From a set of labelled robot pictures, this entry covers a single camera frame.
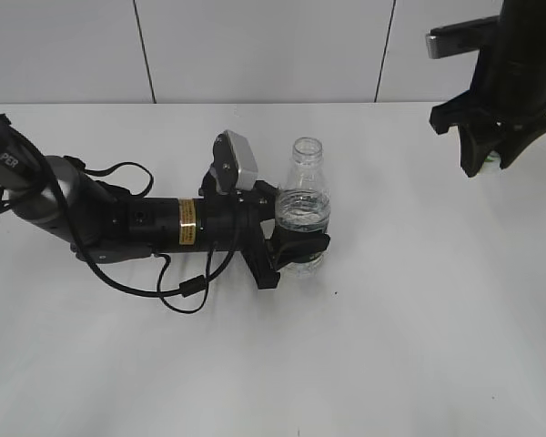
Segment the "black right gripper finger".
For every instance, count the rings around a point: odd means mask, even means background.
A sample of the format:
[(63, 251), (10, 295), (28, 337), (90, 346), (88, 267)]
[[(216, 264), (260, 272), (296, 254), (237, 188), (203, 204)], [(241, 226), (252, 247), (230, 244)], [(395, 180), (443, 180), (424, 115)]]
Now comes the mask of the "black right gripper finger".
[(502, 141), (498, 145), (500, 168), (508, 168), (535, 140), (546, 134), (546, 113), (524, 124), (502, 127)]
[(502, 141), (502, 123), (482, 116), (469, 113), (458, 124), (460, 136), (460, 166), (468, 178), (475, 178), (480, 173), (484, 159)]

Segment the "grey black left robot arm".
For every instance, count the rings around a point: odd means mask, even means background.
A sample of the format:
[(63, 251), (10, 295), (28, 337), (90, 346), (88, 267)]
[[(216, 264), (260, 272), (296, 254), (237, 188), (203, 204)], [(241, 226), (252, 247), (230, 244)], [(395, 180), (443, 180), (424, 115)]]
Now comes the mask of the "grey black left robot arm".
[(196, 198), (153, 198), (107, 184), (105, 172), (78, 158), (44, 156), (0, 114), (0, 215), (19, 218), (67, 242), (78, 259), (111, 264), (169, 253), (240, 253), (260, 289), (280, 271), (325, 251), (325, 229), (292, 231), (276, 223), (278, 191), (258, 178), (248, 141), (227, 130)]

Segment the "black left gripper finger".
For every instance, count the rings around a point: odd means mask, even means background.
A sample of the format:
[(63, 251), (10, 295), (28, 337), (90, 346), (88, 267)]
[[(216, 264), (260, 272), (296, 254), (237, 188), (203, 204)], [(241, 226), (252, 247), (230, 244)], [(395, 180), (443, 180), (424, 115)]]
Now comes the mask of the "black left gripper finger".
[(309, 264), (321, 258), (328, 249), (330, 236), (323, 230), (294, 231), (274, 227), (269, 240), (269, 250), (275, 270), (289, 264)]
[(265, 180), (257, 180), (254, 185), (256, 204), (260, 219), (274, 219), (279, 189)]

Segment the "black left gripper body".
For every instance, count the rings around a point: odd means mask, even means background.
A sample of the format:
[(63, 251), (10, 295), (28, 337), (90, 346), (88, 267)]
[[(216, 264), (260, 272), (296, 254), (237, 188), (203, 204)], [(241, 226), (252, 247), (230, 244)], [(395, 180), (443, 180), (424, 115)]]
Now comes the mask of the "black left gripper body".
[(126, 239), (152, 252), (240, 252), (260, 290), (277, 287), (261, 228), (254, 188), (219, 194), (216, 181), (203, 179), (199, 198), (142, 198), (126, 207)]

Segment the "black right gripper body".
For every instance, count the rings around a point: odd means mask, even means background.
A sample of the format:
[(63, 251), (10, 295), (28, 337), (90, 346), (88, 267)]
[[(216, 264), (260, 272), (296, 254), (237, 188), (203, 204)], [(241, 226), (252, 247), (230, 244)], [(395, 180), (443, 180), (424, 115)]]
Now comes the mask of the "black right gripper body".
[(490, 43), (478, 58), (467, 91), (431, 110), (438, 134), (469, 113), (502, 125), (528, 123), (546, 113), (546, 1), (505, 1)]

